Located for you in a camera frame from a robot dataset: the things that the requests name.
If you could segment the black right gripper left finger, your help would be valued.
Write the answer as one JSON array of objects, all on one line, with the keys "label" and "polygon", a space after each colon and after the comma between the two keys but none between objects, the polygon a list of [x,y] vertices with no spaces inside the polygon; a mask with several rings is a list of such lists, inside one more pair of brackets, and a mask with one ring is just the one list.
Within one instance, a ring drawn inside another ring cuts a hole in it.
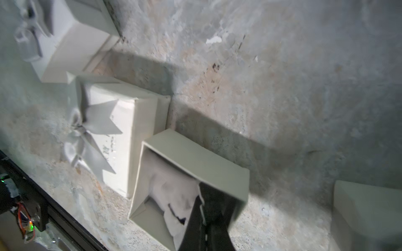
[{"label": "black right gripper left finger", "polygon": [[206,226],[203,219],[203,205],[196,197],[188,225],[178,251],[206,251]]}]

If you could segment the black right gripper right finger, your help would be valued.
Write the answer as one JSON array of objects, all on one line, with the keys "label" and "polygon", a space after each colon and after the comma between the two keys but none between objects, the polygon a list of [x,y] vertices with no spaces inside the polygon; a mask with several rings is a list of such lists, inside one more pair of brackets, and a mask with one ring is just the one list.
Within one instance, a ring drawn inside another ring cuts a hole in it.
[{"label": "black right gripper right finger", "polygon": [[229,227],[239,211],[239,200],[205,183],[199,184],[201,197],[201,251],[234,251]]}]

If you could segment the white jewelry box base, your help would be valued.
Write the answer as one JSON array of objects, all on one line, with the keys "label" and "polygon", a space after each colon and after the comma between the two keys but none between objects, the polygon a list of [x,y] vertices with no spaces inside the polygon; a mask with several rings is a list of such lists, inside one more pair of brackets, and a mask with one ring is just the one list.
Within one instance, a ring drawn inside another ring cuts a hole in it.
[{"label": "white jewelry box base", "polygon": [[249,170],[173,130],[152,136],[142,143],[129,220],[167,250],[178,251],[200,183],[239,200],[236,221],[248,202]]}]

